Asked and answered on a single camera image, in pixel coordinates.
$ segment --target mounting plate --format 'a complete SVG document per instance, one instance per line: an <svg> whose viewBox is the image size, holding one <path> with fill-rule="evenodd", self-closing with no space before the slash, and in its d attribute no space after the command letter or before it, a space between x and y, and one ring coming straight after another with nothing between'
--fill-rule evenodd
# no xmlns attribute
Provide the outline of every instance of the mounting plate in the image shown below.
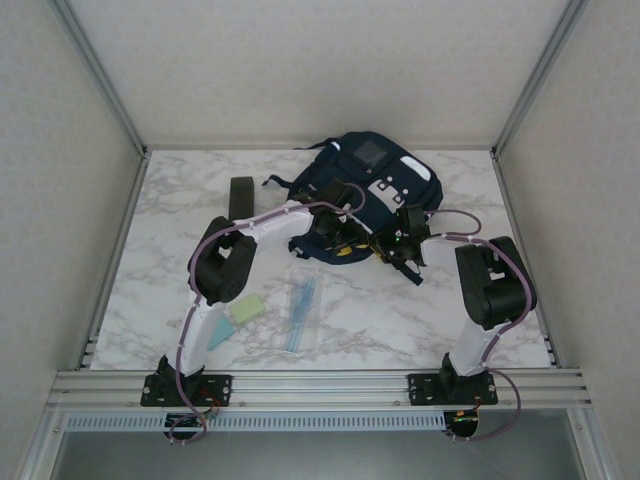
<svg viewBox="0 0 640 480"><path fill-rule="evenodd" d="M409 401L412 406L476 406L498 403L493 376L488 372L468 378L459 377L456 388L451 390L451 393L447 392L438 373L412 373L407 375L407 381L409 382Z"/></svg>
<svg viewBox="0 0 640 480"><path fill-rule="evenodd" d="M183 407L184 403L179 397L163 394L163 389L159 388L155 377L157 377L157 373L145 378L140 405L143 407ZM213 399L216 399L220 407L228 407L232 380L231 375L201 375L195 393L190 398L191 403L196 407L210 407Z"/></svg>

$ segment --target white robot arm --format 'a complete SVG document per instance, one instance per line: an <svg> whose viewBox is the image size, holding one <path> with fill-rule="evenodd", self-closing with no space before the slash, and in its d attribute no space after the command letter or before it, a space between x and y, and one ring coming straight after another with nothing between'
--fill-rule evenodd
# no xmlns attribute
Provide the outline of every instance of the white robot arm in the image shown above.
<svg viewBox="0 0 640 480"><path fill-rule="evenodd" d="M256 246L255 254L267 250L275 245L282 246L285 242L289 241L291 237L304 235L311 229L313 214L308 208L300 207L303 207L300 202L289 200L282 207L276 210L239 222L253 225L249 228L243 229L242 235L253 239ZM280 211L283 212L281 215L272 216L274 212ZM207 231L205 238L210 236L212 233L213 232ZM227 259L231 258L228 249L215 252L215 254L223 257L226 254ZM244 263L239 264L236 268L243 268L246 266L247 264ZM244 283L246 283L249 272L247 271L246 273L247 276L244 278ZM218 318L220 318L222 310L225 307L225 303L221 301L209 302L203 300L196 303L196 293L193 291L190 292L190 296L192 305L195 306L195 312L192 314L189 331L187 332L182 348L180 349L180 371L187 377L200 371L202 367L204 367L207 344L213 334L216 322ZM176 369L177 348L169 354L168 359L169 365Z"/></svg>
<svg viewBox="0 0 640 480"><path fill-rule="evenodd" d="M186 403L194 412L195 406L202 406L193 399L201 384L206 346L224 304L245 287L255 254L304 235L327 216L335 220L336 214L344 216L353 211L326 202L288 201L237 223L224 217L214 219L189 261L192 305L183 320L181 339L176 349L160 360L157 371L147 377L141 404ZM436 381L428 382L424 391L410 389L412 404L474 405L480 391L486 394L484 404L496 403L486 365L489 352L502 333L522 321L536 303L513 241L508 237L485 241L457 234L432 235L420 206L399 209L398 222L389 232L376 235L371 247L396 268L406 261L420 266L457 267L469 314L457 344L435 374ZM467 245L453 248L452 241Z"/></svg>

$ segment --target yellow object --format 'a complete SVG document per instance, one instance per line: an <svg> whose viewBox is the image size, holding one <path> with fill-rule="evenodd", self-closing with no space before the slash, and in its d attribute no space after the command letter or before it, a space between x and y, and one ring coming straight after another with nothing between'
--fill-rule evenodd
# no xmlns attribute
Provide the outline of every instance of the yellow object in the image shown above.
<svg viewBox="0 0 640 480"><path fill-rule="evenodd" d="M265 306L256 293L244 297L229 307L229 311L237 323L244 323L265 311Z"/></svg>
<svg viewBox="0 0 640 480"><path fill-rule="evenodd" d="M344 257L344 256L349 255L351 253L353 253L353 250L351 249L351 247L344 247L342 250L340 250L338 252L338 256L339 257Z"/></svg>

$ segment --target marble surface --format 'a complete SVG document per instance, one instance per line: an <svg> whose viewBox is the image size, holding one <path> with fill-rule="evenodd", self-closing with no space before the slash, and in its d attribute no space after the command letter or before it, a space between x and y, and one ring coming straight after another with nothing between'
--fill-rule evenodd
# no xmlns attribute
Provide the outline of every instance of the marble surface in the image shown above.
<svg viewBox="0 0 640 480"><path fill-rule="evenodd" d="M482 236L511 235L488 152L418 151L442 180L442 207L478 215ZM188 303L186 262L210 220L227 214L229 179L252 175L256 213L281 205L286 191L261 187L270 173L293 179L313 151L156 151L144 181L100 330L92 369L151 370L177 342ZM469 227L455 215L435 216L432 231ZM321 315L314 348L282 352L291 271L319 269ZM265 313L209 352L209 369L437 368L466 319L457 273L423 268L416 287L371 257L349 266L299 260L274 248L254 262L244 295L256 292ZM535 313L502 339L495 367L548 367Z"/></svg>

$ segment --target navy backpack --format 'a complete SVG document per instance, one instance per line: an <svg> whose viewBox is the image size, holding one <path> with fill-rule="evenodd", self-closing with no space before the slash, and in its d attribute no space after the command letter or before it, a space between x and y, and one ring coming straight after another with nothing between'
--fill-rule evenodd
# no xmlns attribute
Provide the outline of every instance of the navy backpack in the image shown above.
<svg viewBox="0 0 640 480"><path fill-rule="evenodd" d="M364 238L383 231L395 221L396 210L403 205L422 205L424 210L437 210L442 201L442 185L436 173L397 143L374 132L349 132L340 138L328 138L308 149L322 151L293 182L271 175L281 187L288 188L290 199L299 194L322 191L337 178L344 183L355 183L366 193L362 210L354 214ZM358 192L348 200L352 206L360 204ZM332 265L359 262L373 250L368 242L345 246L342 242L328 241L315 231L293 237L289 250L300 258L314 257ZM408 272L403 272L414 283Z"/></svg>

